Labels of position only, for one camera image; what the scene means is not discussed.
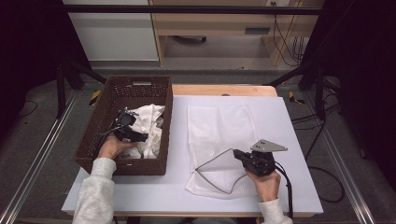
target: gray sleeve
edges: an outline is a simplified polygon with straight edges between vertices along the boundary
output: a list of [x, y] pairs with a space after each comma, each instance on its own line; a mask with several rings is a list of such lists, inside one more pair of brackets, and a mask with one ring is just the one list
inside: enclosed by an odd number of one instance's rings
[[116, 163], [107, 158], [93, 162], [91, 175], [84, 179], [78, 193], [73, 223], [111, 223]]
[[271, 202], [259, 203], [264, 222], [262, 224], [291, 224], [293, 221], [289, 217], [283, 215], [280, 200], [276, 199]]

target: white table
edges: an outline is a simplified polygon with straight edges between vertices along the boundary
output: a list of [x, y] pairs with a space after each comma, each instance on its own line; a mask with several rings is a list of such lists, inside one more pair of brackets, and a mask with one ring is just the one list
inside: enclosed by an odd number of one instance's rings
[[[187, 143], [187, 106], [218, 105], [227, 102], [245, 105], [253, 114], [259, 137], [287, 147], [274, 157], [285, 169], [293, 187], [296, 217], [323, 213], [311, 175], [282, 98], [260, 96], [175, 95], [170, 128], [169, 155], [164, 176], [114, 176], [115, 216], [162, 217], [258, 217], [258, 197], [221, 200], [196, 196], [185, 189], [190, 178]], [[63, 211], [73, 214], [82, 180], [89, 175], [80, 169], [64, 202]], [[279, 198], [284, 212], [289, 211], [285, 178]]]

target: brown wicker basket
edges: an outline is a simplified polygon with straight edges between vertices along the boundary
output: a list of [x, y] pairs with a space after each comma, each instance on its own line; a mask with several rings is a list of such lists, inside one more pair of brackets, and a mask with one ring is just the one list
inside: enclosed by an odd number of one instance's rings
[[101, 140], [101, 133], [109, 129], [118, 112], [124, 107], [136, 109], [151, 104], [165, 105], [160, 154], [157, 159], [115, 159], [117, 171], [114, 175], [165, 175], [173, 106], [170, 77], [110, 77], [93, 111], [75, 161], [90, 173], [92, 155]]

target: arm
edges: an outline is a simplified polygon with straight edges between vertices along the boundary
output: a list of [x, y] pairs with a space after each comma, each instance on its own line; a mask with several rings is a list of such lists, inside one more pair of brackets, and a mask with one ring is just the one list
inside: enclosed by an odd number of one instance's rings
[[106, 139], [91, 175], [82, 182], [73, 223], [111, 223], [115, 186], [111, 177], [116, 171], [113, 159], [129, 147], [135, 147], [135, 143], [122, 143], [114, 134]]
[[282, 205], [277, 198], [280, 175], [273, 171], [270, 175], [257, 177], [247, 170], [247, 176], [253, 180], [257, 193], [262, 199], [259, 207], [264, 217], [263, 224], [291, 224], [292, 220], [283, 215]]

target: horizontal black bar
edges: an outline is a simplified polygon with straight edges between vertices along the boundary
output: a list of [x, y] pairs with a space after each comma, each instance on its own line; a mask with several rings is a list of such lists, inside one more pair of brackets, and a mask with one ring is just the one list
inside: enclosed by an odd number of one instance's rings
[[331, 13], [321, 7], [225, 7], [225, 6], [120, 6], [120, 5], [64, 5], [42, 6], [49, 11], [72, 13], [186, 13], [186, 14], [269, 14], [320, 15]]

